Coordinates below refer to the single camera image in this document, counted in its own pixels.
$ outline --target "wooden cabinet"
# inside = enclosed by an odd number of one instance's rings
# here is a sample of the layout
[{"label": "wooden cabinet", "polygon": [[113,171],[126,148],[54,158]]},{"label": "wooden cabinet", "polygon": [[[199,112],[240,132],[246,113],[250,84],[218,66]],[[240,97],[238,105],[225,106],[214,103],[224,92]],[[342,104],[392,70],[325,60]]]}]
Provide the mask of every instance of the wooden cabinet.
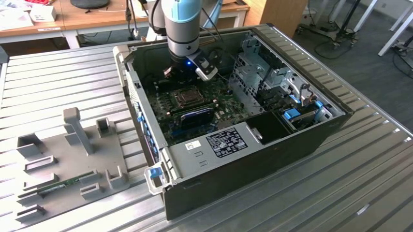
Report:
[{"label": "wooden cabinet", "polygon": [[244,0],[250,6],[245,17],[245,25],[272,23],[293,37],[308,0]]}]

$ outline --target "wooden table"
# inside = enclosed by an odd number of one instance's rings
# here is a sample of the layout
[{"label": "wooden table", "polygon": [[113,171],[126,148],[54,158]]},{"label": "wooden table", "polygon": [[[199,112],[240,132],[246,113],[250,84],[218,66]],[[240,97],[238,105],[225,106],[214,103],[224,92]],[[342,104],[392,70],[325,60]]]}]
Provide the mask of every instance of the wooden table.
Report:
[{"label": "wooden table", "polygon": [[0,31],[0,44],[62,37],[64,30],[60,1],[52,3],[56,10],[55,22],[34,22],[34,26]]},{"label": "wooden table", "polygon": [[[56,22],[35,23],[35,26],[32,27],[0,31],[0,44],[44,38],[66,37],[70,48],[79,48],[80,45],[78,35],[129,28],[125,17],[126,0],[111,0],[107,9],[105,7],[102,9],[91,10],[87,14],[86,10],[71,5],[70,0],[56,0],[54,6],[58,11]],[[248,10],[249,6],[229,3],[222,7],[219,18],[234,17],[234,27],[241,27],[245,23],[245,15]],[[147,27],[149,18],[137,17],[137,26],[139,28]],[[52,28],[55,30],[48,32],[38,31],[38,29],[43,28]]]}]

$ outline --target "white label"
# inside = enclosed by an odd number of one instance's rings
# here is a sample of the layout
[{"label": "white label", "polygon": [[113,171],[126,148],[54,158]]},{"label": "white label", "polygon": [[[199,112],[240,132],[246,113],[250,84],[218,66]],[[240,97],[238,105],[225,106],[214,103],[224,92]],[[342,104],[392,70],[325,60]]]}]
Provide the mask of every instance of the white label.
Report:
[{"label": "white label", "polygon": [[38,31],[62,30],[60,28],[42,28]]},{"label": "white label", "polygon": [[190,142],[189,144],[186,144],[187,150],[190,151],[194,148],[198,148],[201,146],[201,142],[199,140]]}]

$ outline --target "sticker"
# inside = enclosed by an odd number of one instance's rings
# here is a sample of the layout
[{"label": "sticker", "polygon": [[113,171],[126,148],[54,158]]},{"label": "sticker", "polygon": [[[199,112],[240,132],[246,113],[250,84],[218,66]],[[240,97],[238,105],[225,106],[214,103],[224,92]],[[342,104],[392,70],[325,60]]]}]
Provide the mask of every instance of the sticker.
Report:
[{"label": "sticker", "polygon": [[245,140],[238,134],[236,128],[232,128],[218,134],[214,134],[213,136],[209,136],[206,140],[211,145],[215,155],[219,158],[248,148]]},{"label": "sticker", "polygon": [[62,30],[60,28],[40,28],[38,31]]},{"label": "sticker", "polygon": [[190,142],[189,144],[186,144],[186,147],[187,147],[187,150],[189,150],[189,151],[190,151],[191,149],[194,149],[194,148],[201,147],[201,142],[199,142],[199,140],[197,140],[197,141]]}]

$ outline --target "warning label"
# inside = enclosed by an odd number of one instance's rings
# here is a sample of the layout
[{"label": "warning label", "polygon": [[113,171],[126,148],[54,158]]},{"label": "warning label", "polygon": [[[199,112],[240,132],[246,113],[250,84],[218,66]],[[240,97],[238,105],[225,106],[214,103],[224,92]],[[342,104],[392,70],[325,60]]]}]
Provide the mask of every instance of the warning label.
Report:
[{"label": "warning label", "polygon": [[206,140],[213,147],[215,155],[219,158],[248,148],[248,145],[236,128],[232,128],[213,136],[209,136]]}]

